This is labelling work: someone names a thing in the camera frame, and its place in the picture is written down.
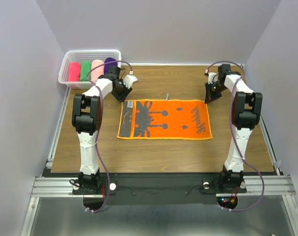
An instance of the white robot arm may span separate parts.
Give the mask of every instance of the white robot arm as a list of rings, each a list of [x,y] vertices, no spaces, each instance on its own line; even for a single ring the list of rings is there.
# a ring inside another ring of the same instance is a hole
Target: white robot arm
[[[221,92],[229,89],[231,92],[236,81],[241,78],[239,72],[231,71],[229,64],[222,64],[218,68],[218,74],[209,73],[206,86],[205,103],[220,98]],[[232,107],[232,132],[242,156],[245,151],[253,128],[259,123],[262,105],[262,94],[251,90],[243,80],[239,80],[235,88],[235,97]],[[220,173],[221,183],[232,183],[240,186],[244,176],[243,159],[240,156],[234,139],[231,140],[227,159]]]
[[[132,85],[138,81],[134,75],[119,79],[119,67],[112,67],[107,75],[101,76],[95,86],[83,94],[74,96],[72,125],[80,141],[81,167],[78,176],[79,186],[83,188],[99,188],[99,164],[95,145],[102,123],[103,107],[101,101],[110,92],[118,101],[124,101],[132,90]]]

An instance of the rolled towel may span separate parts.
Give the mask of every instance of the rolled towel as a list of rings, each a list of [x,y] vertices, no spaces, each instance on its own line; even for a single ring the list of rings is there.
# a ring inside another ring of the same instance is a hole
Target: rolled towel
[[[104,63],[107,63],[107,62],[110,62],[110,61],[115,61],[114,58],[106,58],[105,62]],[[117,66],[117,62],[113,62],[113,63],[109,63],[109,64],[106,64],[104,66],[104,74],[106,75],[108,73],[108,69],[111,65],[114,65],[114,66]]]
[[[91,65],[91,69],[97,67],[98,65],[102,65],[104,62],[102,60],[94,60]],[[104,75],[104,65],[96,68],[91,72],[91,80],[97,81],[100,75]]]
[[[91,73],[88,75],[88,80],[86,80],[87,73],[91,70],[92,63],[90,61],[81,62],[81,71],[80,71],[80,81],[89,81],[91,80]]]
[[[68,82],[78,82],[80,80],[80,68],[79,62],[71,62],[68,69]]]

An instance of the plastic basket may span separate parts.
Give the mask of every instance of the plastic basket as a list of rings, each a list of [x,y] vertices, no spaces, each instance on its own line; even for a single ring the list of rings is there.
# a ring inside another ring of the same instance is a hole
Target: plastic basket
[[[85,82],[68,82],[68,69],[69,63],[71,62],[82,62],[84,60],[94,61],[96,59],[105,61],[106,58],[114,58],[116,60],[121,60],[121,53],[119,50],[72,50],[68,51],[64,59],[62,60],[59,74],[58,82],[65,84],[72,89],[89,89],[92,84],[88,81]]]

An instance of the cable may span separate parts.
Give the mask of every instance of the cable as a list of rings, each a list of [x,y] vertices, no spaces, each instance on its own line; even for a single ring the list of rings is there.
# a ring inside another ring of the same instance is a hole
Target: cable
[[[235,195],[233,196],[234,191],[232,193],[232,195],[229,197],[229,199],[231,200],[231,202],[233,203],[237,197],[237,187],[235,187]]]
[[[218,76],[218,74],[216,74],[215,76],[213,76],[213,78],[212,78],[212,83],[213,83],[213,81],[214,81],[214,78],[215,78],[216,76]]]
[[[70,183],[72,186],[75,186],[75,187],[77,187],[77,188],[80,188],[80,185],[77,184],[77,183],[75,183],[75,180],[74,180],[73,178],[69,180],[69,183]]]
[[[103,95],[102,95],[102,91],[101,91],[101,89],[98,87],[98,86],[96,86],[96,88],[98,89],[98,91],[99,91],[99,93],[100,93],[100,98],[101,98],[101,111],[102,111],[102,117],[103,117],[103,112],[104,112],[104,100],[103,100]],[[103,162],[103,160],[102,160],[102,158],[101,158],[101,155],[100,155],[100,152],[99,152],[99,148],[98,148],[98,138],[99,138],[99,135],[100,135],[100,130],[98,131],[98,133],[97,133],[97,135],[96,135],[96,138],[95,138],[95,149],[96,149],[96,153],[97,153],[97,155],[98,155],[98,157],[99,157],[99,159],[100,159],[100,162],[102,163],[102,166],[104,167],[104,170],[105,170],[105,172],[106,172],[106,176],[107,176],[107,179],[108,179],[108,193],[106,194],[106,197],[105,197],[105,199],[104,199],[104,201],[103,201],[103,204],[102,204],[102,206],[99,208],[99,209],[97,209],[97,210],[91,210],[91,209],[89,209],[88,207],[84,207],[85,208],[85,210],[86,211],[89,211],[89,212],[92,212],[92,213],[98,213],[98,212],[100,212],[104,207],[105,207],[105,205],[106,205],[106,203],[107,203],[107,201],[108,201],[108,197],[109,197],[109,185],[110,185],[110,178],[109,178],[109,173],[108,173],[108,169],[106,168],[106,165],[104,164],[104,162]]]
[[[239,146],[238,146],[238,144],[237,144],[237,142],[236,142],[236,137],[235,137],[234,130],[233,130],[232,110],[233,110],[233,102],[234,102],[234,93],[235,93],[235,91],[236,91],[236,85],[237,85],[237,83],[238,83],[238,82],[245,76],[245,71],[244,71],[244,69],[243,69],[242,66],[240,66],[240,65],[238,65],[238,64],[236,64],[236,63],[234,63],[234,62],[232,62],[232,61],[221,60],[221,61],[217,61],[217,62],[214,62],[213,64],[209,65],[208,68],[206,69],[206,73],[209,72],[209,69],[210,69],[214,64],[221,63],[221,62],[227,62],[227,63],[233,64],[233,65],[236,65],[236,66],[238,66],[238,67],[242,70],[242,72],[243,72],[243,75],[242,75],[242,76],[235,82],[235,84],[234,84],[234,86],[233,86],[233,89],[232,89],[232,97],[231,97],[231,105],[230,105],[230,115],[229,115],[229,126],[230,126],[230,129],[231,129],[231,133],[232,133],[233,141],[234,141],[234,143],[235,143],[235,146],[236,146],[236,148],[237,148],[237,151],[238,151],[239,155],[241,156],[241,159],[243,160],[243,162],[244,162],[247,166],[251,167],[252,169],[255,170],[255,172],[257,172],[257,174],[259,175],[259,177],[260,177],[260,179],[261,179],[261,182],[262,182],[262,192],[261,192],[261,195],[260,195],[258,201],[257,201],[255,204],[253,204],[252,206],[243,208],[243,209],[228,209],[229,211],[241,212],[241,211],[245,211],[245,210],[250,210],[250,209],[254,208],[255,206],[257,206],[257,205],[261,202],[261,200],[262,200],[262,198],[263,198],[263,195],[264,195],[264,193],[265,193],[265,182],[264,182],[264,180],[263,180],[262,174],[258,171],[258,169],[256,169],[254,166],[252,166],[251,164],[249,164],[249,163],[245,160],[245,158],[244,158],[244,156],[243,156],[243,154],[242,154],[242,152],[241,152],[241,149],[239,148]]]
[[[215,189],[215,187],[216,187],[216,184],[215,184],[215,181],[217,180],[217,178],[215,178],[215,179],[213,179],[209,184],[208,184],[208,189],[205,189],[204,188],[204,182],[203,182],[203,179],[201,180],[202,181],[202,186],[201,186],[201,188],[200,188],[200,192],[201,192],[201,190],[202,190],[202,192],[204,193],[204,194],[216,194],[216,193],[207,193],[210,189]]]
[[[91,84],[93,84],[94,86],[96,86],[96,84],[95,84],[94,81],[88,79],[89,74],[91,74],[91,72],[92,72],[93,70],[95,70],[95,69],[101,67],[102,65],[107,65],[107,64],[110,64],[110,63],[113,63],[113,62],[123,62],[123,63],[127,64],[127,65],[130,67],[129,74],[130,74],[130,72],[133,73],[133,67],[132,67],[128,62],[123,61],[123,60],[113,60],[113,61],[105,62],[105,63],[103,63],[103,64],[100,64],[100,65],[98,65],[98,66],[92,68],[92,69],[87,73],[87,75],[85,76],[85,79],[86,79],[87,81],[89,81]]]
[[[123,78],[123,76],[125,75],[125,73],[126,73],[126,69],[125,68],[122,68],[120,71],[122,71],[122,70],[124,70],[124,74],[120,77],[120,79],[122,79]]]
[[[103,201],[104,201],[104,199],[105,199],[105,187],[104,187],[104,185],[102,185],[101,190],[102,190],[102,196],[103,196]]]

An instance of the wooden tabletop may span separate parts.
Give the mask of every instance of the wooden tabletop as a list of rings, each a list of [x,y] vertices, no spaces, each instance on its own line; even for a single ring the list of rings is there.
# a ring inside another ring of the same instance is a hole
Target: wooden tabletop
[[[201,99],[205,98],[204,66],[135,66],[139,82],[127,99]],[[53,173],[78,173],[80,146],[71,125],[73,97],[85,90],[71,90],[62,124]],[[229,108],[231,92],[208,104],[213,139],[189,140],[121,140],[116,138],[121,103],[111,94],[105,99],[99,150],[108,170],[114,173],[220,172],[231,143]],[[248,142],[246,160],[258,170],[272,172],[273,166],[260,126],[253,130]],[[253,172],[245,166],[245,171]]]

